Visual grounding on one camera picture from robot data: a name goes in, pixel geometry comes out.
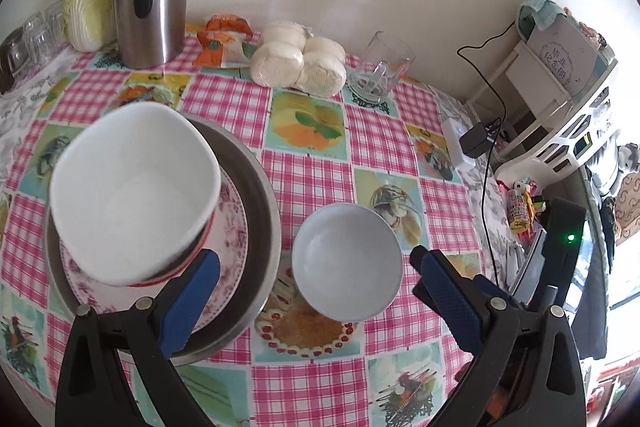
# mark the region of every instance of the metal screw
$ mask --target metal screw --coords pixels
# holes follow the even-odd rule
[[[153,303],[154,300],[151,297],[141,297],[136,301],[136,308],[139,310],[148,310]]]
[[[89,304],[80,304],[76,308],[76,315],[78,317],[86,317],[91,312],[91,306]]]
[[[491,304],[491,307],[495,310],[501,311],[501,310],[507,309],[507,303],[504,301],[504,299],[500,299],[499,297],[494,297],[489,301],[489,303]]]
[[[564,310],[560,306],[556,306],[555,304],[553,306],[551,306],[549,311],[551,311],[551,314],[554,317],[560,318],[560,317],[564,316]]]

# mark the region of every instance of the stainless steel bowl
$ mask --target stainless steel bowl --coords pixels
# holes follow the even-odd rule
[[[172,357],[174,365],[210,357],[253,323],[273,288],[282,246],[280,213],[275,195],[254,154],[219,125],[190,114],[184,116],[207,140],[220,166],[238,189],[246,213],[248,251],[240,283],[231,300],[220,315],[190,336],[184,349]],[[79,301],[65,277],[60,259],[60,238],[49,208],[45,220],[43,247],[49,283],[72,319]],[[128,353],[124,358],[131,360]]]

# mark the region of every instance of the table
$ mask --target table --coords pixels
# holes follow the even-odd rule
[[[49,285],[41,247],[47,165],[62,152],[50,144],[60,144],[60,137],[70,141],[109,108],[154,99],[212,120],[241,139],[267,172],[280,207],[282,261],[264,312],[225,349],[179,369],[216,425],[428,423],[470,355],[458,349],[446,324],[411,295],[418,275],[408,253],[418,243],[440,248],[464,275],[493,276],[479,212],[484,162],[458,174],[442,157],[441,121],[455,117],[471,124],[462,104],[410,78],[376,108],[348,89],[333,100],[271,90],[252,83],[244,70],[193,66],[199,50],[196,37],[187,34],[184,51],[171,63],[134,72],[111,48],[97,54],[67,49],[46,71],[0,99],[3,367],[26,386],[28,396],[46,404],[44,417],[52,425],[72,317]],[[347,65],[354,64],[349,56]],[[333,132],[324,135],[333,137],[308,133],[290,118],[292,108],[329,126]],[[309,311],[290,270],[296,230],[321,206],[385,203],[389,190],[409,208],[396,216],[386,206],[405,253],[398,297],[361,324],[340,324]],[[492,177],[486,213],[502,281],[509,235]],[[135,367],[125,363],[125,371],[146,420],[162,425]],[[404,404],[402,393],[418,385],[424,397]]]

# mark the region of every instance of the white bowl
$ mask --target white bowl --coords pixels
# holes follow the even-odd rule
[[[156,102],[110,112],[60,156],[51,214],[95,280],[140,283],[174,261],[211,216],[220,166],[186,118]]]
[[[334,203],[317,210],[293,241],[293,276],[318,312],[361,322],[396,298],[404,267],[396,234],[373,210]]]

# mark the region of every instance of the power cord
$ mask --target power cord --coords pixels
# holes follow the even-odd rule
[[[484,80],[484,83],[487,86],[489,86],[489,89],[491,89],[494,92],[494,95],[498,97],[498,100],[500,100],[500,103],[502,104],[502,118],[499,118],[500,125],[498,127],[498,132],[495,134],[495,138],[491,143],[491,147],[489,149],[489,154],[488,154],[487,159],[486,159],[486,169],[484,170],[484,181],[482,182],[482,201],[480,203],[480,214],[481,214],[481,217],[482,217],[482,226],[484,227],[484,233],[486,234],[486,243],[487,243],[487,245],[489,247],[489,254],[491,254],[491,262],[494,264],[494,274],[495,274],[495,283],[496,284],[498,284],[498,267],[495,264],[494,250],[491,247],[491,239],[489,238],[489,230],[487,229],[486,220],[484,219],[484,197],[486,195],[486,181],[487,181],[487,178],[489,176],[489,163],[491,161],[491,155],[494,152],[494,147],[495,147],[496,141],[498,140],[498,136],[500,136],[500,133],[502,132],[502,125],[504,124],[504,120],[507,118],[507,106],[504,105],[504,100],[502,99],[502,97],[494,89],[494,86],[492,86],[489,83],[489,81],[484,77],[484,74],[482,74],[482,72],[478,69],[478,67],[473,62],[471,62],[471,60],[466,58],[465,55],[463,55],[460,52],[463,51],[463,50],[481,50],[489,42],[491,42],[491,41],[493,41],[495,39],[499,39],[500,37],[503,37],[505,35],[505,33],[507,31],[509,31],[514,24],[515,24],[515,22],[512,22],[511,24],[509,24],[509,26],[507,26],[507,29],[505,29],[505,31],[503,31],[499,35],[495,35],[493,37],[488,38],[487,40],[484,41],[484,43],[481,46],[462,46],[461,48],[459,48],[456,51],[456,55],[458,55],[458,57],[466,60],[469,64],[471,64],[471,67],[476,70],[476,73],[480,75],[480,78],[482,78]]]

